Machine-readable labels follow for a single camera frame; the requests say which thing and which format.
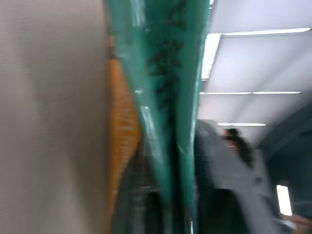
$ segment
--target ceiling panel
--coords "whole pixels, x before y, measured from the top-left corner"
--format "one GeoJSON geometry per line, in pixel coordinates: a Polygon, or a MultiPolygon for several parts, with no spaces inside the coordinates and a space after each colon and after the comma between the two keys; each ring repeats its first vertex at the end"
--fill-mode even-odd
{"type": "Polygon", "coordinates": [[[216,122],[231,121],[231,117],[241,103],[246,102],[245,96],[201,95],[198,119],[210,119],[216,122]]]}
{"type": "Polygon", "coordinates": [[[310,32],[222,38],[206,92],[260,91],[306,53],[311,40],[310,32]]]}
{"type": "Polygon", "coordinates": [[[218,0],[211,31],[246,32],[312,26],[311,0],[218,0]]]}
{"type": "Polygon", "coordinates": [[[308,45],[302,54],[293,58],[261,91],[312,91],[312,32],[308,45]]]}
{"type": "Polygon", "coordinates": [[[275,125],[304,100],[305,95],[302,94],[250,95],[248,102],[242,103],[238,115],[233,116],[233,122],[275,125]]]}

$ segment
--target white wall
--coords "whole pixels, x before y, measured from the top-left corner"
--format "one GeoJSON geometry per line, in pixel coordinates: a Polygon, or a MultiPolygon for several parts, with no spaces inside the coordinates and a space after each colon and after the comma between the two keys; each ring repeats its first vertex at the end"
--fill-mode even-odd
{"type": "Polygon", "coordinates": [[[100,0],[0,0],[0,233],[103,233],[100,0]]]}

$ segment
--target fluorescent light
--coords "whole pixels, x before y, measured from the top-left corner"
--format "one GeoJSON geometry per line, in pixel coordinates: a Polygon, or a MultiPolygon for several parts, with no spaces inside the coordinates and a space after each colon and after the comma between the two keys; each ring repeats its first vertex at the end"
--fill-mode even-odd
{"type": "Polygon", "coordinates": [[[301,92],[253,92],[253,94],[300,94],[301,92]]]}
{"type": "Polygon", "coordinates": [[[216,51],[220,42],[220,33],[208,34],[205,40],[204,58],[201,70],[201,79],[208,80],[214,64],[216,51]]]}
{"type": "Polygon", "coordinates": [[[265,124],[264,123],[232,123],[232,126],[259,127],[259,126],[265,126],[265,124]]]}
{"type": "Polygon", "coordinates": [[[265,34],[284,34],[284,33],[303,33],[311,30],[311,28],[293,28],[293,29],[280,29],[269,31],[252,31],[252,32],[235,32],[224,33],[227,36],[247,36],[247,35],[265,35],[265,34]]]}
{"type": "Polygon", "coordinates": [[[277,185],[277,196],[279,209],[284,215],[292,215],[291,202],[289,200],[288,188],[286,186],[277,185]]]}
{"type": "Polygon", "coordinates": [[[264,123],[218,123],[218,126],[260,127],[260,126],[265,126],[265,124],[264,123]]]}
{"type": "Polygon", "coordinates": [[[246,94],[251,94],[251,92],[212,92],[212,93],[200,92],[200,94],[212,94],[212,95],[246,95],[246,94]]]}
{"type": "Polygon", "coordinates": [[[231,123],[218,123],[218,126],[232,126],[231,123]]]}
{"type": "Polygon", "coordinates": [[[200,92],[199,94],[210,94],[210,95],[247,95],[247,94],[300,94],[301,92],[200,92]]]}

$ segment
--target light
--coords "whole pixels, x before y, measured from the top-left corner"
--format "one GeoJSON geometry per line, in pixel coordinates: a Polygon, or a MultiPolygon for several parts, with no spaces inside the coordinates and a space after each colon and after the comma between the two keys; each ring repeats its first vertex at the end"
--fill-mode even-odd
{"type": "Polygon", "coordinates": [[[265,124],[264,123],[218,123],[218,126],[260,127],[260,126],[265,126],[265,124]]]}
{"type": "Polygon", "coordinates": [[[214,92],[214,93],[200,92],[200,94],[212,94],[212,95],[246,95],[246,94],[251,94],[251,92],[214,92]]]}
{"type": "Polygon", "coordinates": [[[301,92],[253,92],[253,94],[300,94],[301,92]]]}
{"type": "Polygon", "coordinates": [[[218,126],[232,126],[231,123],[218,123],[218,126]]]}
{"type": "Polygon", "coordinates": [[[210,95],[247,95],[247,94],[300,94],[301,92],[289,91],[289,92],[200,92],[199,94],[210,94],[210,95]]]}
{"type": "Polygon", "coordinates": [[[219,46],[220,42],[220,33],[211,33],[208,34],[205,40],[205,49],[204,49],[204,58],[203,58],[203,64],[201,69],[201,79],[202,80],[208,80],[214,61],[215,61],[215,55],[216,51],[219,46]]]}
{"type": "Polygon", "coordinates": [[[284,33],[303,33],[311,30],[311,28],[293,28],[293,29],[280,29],[269,31],[252,31],[252,32],[235,32],[224,33],[227,36],[248,36],[248,35],[266,35],[266,34],[284,34],[284,33]]]}
{"type": "Polygon", "coordinates": [[[277,185],[277,196],[278,196],[278,203],[279,203],[279,209],[282,214],[291,216],[292,208],[291,208],[291,202],[289,200],[289,193],[288,188],[286,186],[277,185]]]}

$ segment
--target dark hair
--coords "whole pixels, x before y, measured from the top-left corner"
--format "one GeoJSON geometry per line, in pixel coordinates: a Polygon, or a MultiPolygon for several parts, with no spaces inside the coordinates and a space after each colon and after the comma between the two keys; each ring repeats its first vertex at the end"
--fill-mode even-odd
{"type": "Polygon", "coordinates": [[[230,136],[238,137],[239,131],[236,128],[230,128],[226,130],[230,136]]]}
{"type": "Polygon", "coordinates": [[[232,141],[238,149],[240,158],[250,167],[253,167],[252,151],[249,144],[239,136],[226,136],[226,140],[232,141]]]}

